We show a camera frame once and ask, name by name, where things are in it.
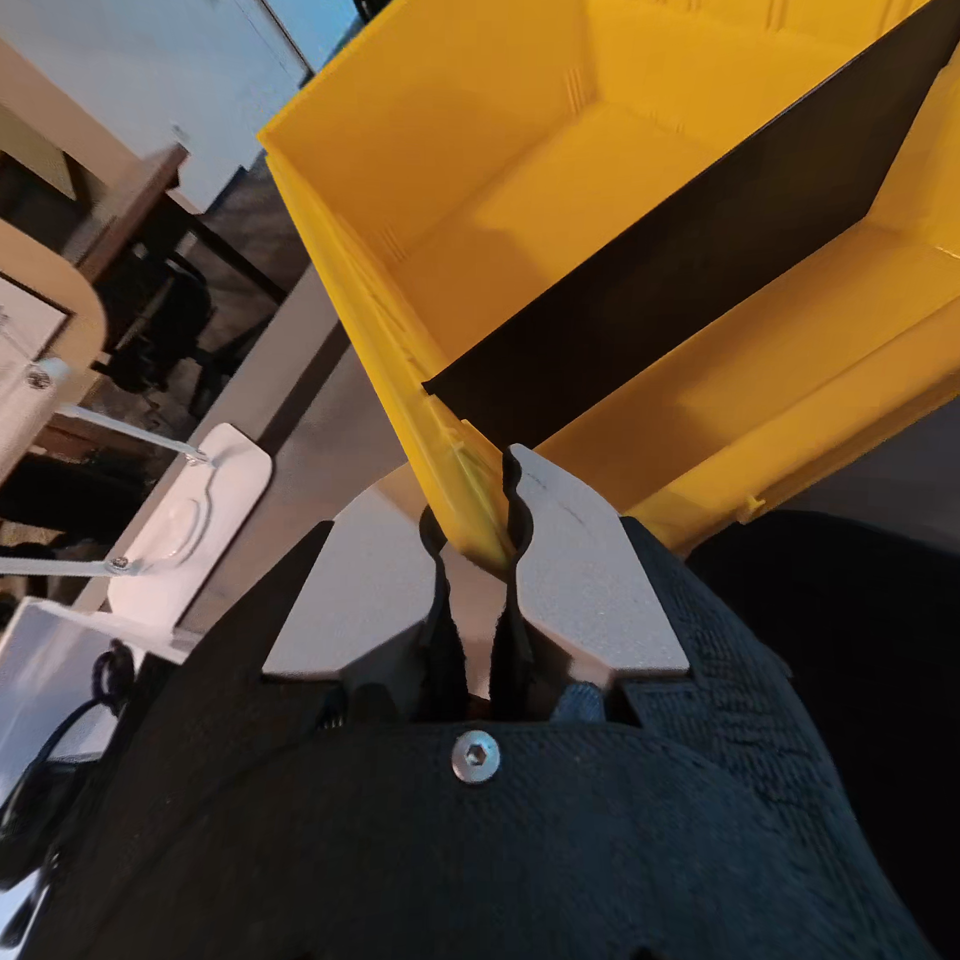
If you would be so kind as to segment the small wooden desk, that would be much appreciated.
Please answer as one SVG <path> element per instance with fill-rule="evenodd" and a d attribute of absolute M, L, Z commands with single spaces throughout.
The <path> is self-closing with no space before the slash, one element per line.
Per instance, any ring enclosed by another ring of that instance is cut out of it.
<path fill-rule="evenodd" d="M 135 162 L 73 232 L 62 257 L 89 284 L 101 282 L 124 249 L 141 234 L 144 223 L 154 210 L 163 201 L 168 201 L 185 234 L 194 236 L 214 256 L 281 306 L 289 295 L 286 290 L 204 223 L 200 216 L 171 197 L 171 191 L 179 188 L 179 172 L 189 157 L 186 146 L 175 142 Z"/>

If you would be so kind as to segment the yellow plastic bin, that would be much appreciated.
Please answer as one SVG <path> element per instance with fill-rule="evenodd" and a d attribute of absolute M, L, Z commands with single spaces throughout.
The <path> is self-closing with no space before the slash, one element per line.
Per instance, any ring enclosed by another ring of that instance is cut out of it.
<path fill-rule="evenodd" d="M 928 2 L 393 2 L 259 133 L 440 528 L 502 457 L 423 384 Z M 958 46 L 868 214 L 537 446 L 686 553 L 958 397 Z"/>

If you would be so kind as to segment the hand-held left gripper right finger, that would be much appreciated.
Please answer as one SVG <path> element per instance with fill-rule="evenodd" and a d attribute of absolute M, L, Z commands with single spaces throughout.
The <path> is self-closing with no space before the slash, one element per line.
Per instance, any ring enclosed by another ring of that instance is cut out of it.
<path fill-rule="evenodd" d="M 514 548 L 490 655 L 492 716 L 549 716 L 569 690 L 689 678 L 690 660 L 618 511 L 555 462 L 503 455 Z"/>

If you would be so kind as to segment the black bin divider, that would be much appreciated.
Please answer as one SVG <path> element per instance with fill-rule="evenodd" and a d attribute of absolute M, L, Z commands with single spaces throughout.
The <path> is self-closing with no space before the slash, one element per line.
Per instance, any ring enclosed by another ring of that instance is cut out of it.
<path fill-rule="evenodd" d="M 433 378 L 499 450 L 536 447 L 860 222 L 958 46 L 927 2 Z"/>

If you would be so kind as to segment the black office chair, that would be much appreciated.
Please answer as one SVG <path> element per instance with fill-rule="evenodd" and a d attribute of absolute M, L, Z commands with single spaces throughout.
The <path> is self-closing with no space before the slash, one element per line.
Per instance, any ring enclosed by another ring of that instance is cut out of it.
<path fill-rule="evenodd" d="M 133 251 L 95 287 L 107 319 L 104 359 L 92 370 L 121 390 L 165 393 L 177 366 L 194 358 L 214 315 L 206 277 L 177 253 Z"/>

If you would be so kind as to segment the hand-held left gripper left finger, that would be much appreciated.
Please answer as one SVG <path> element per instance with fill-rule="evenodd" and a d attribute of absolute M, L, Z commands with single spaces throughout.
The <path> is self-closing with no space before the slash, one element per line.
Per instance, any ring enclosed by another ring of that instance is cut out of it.
<path fill-rule="evenodd" d="M 398 710 L 462 710 L 466 656 L 442 558 L 447 538 L 403 466 L 334 518 L 261 668 L 265 680 L 331 682 Z"/>

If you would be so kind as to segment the wooden sign stand white base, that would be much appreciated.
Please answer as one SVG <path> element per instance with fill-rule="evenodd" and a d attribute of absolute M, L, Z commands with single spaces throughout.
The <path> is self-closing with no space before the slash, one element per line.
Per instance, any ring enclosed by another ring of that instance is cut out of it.
<path fill-rule="evenodd" d="M 3 559 L 5 575 L 105 580 L 109 610 L 86 611 L 26 597 L 4 631 L 2 647 L 17 633 L 26 635 L 27 613 L 37 610 L 54 629 L 69 623 L 75 631 L 99 633 L 170 663 L 183 663 L 200 636 L 178 623 L 266 491 L 273 473 L 271 457 L 228 423 L 214 426 L 195 446 L 67 404 L 80 373 L 60 356 L 30 361 L 17 356 L 16 369 L 16 376 L 2 376 L 7 382 L 2 389 L 2 479 L 54 414 L 172 450 L 181 461 L 172 484 L 119 556 L 96 561 Z"/>

